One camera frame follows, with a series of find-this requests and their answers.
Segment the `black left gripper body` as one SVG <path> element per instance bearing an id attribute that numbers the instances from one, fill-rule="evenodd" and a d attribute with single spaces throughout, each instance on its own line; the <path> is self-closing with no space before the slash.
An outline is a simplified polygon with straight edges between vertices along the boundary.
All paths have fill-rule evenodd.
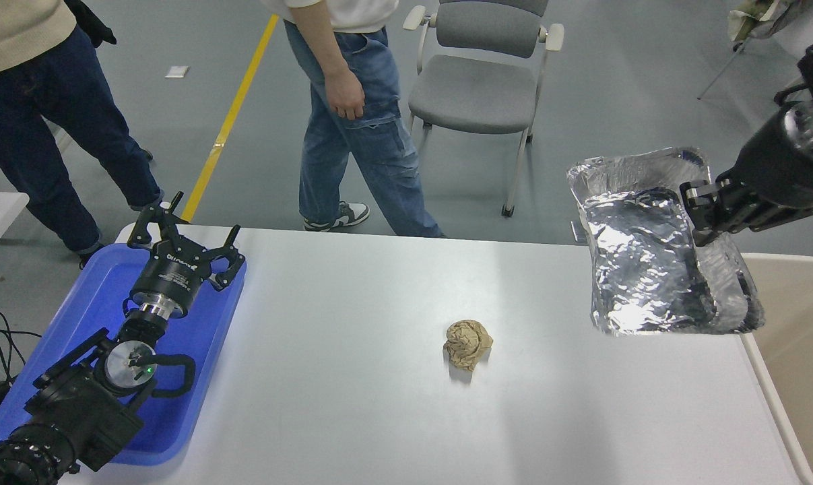
<path id="1" fill-rule="evenodd" d="M 153 245 L 130 298 L 141 308 L 145 304 L 169 308 L 175 319 L 187 316 L 203 280 L 212 274 L 204 251 L 201 245 Z"/>

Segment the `person's left hand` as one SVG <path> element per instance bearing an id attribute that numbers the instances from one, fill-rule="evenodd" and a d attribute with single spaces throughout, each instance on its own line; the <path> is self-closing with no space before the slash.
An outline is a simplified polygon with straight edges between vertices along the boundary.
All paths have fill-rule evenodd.
<path id="1" fill-rule="evenodd" d="M 323 72 L 326 97 L 332 111 L 341 119 L 354 121 L 365 113 L 365 92 L 360 80 L 348 67 Z"/>

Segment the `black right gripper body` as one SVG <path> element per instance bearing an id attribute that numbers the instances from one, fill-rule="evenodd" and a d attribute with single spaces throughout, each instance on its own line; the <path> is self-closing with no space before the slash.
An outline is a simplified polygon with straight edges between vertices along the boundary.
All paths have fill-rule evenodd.
<path id="1" fill-rule="evenodd" d="M 777 113 L 741 149 L 736 178 L 766 201 L 813 206 L 813 117 Z"/>

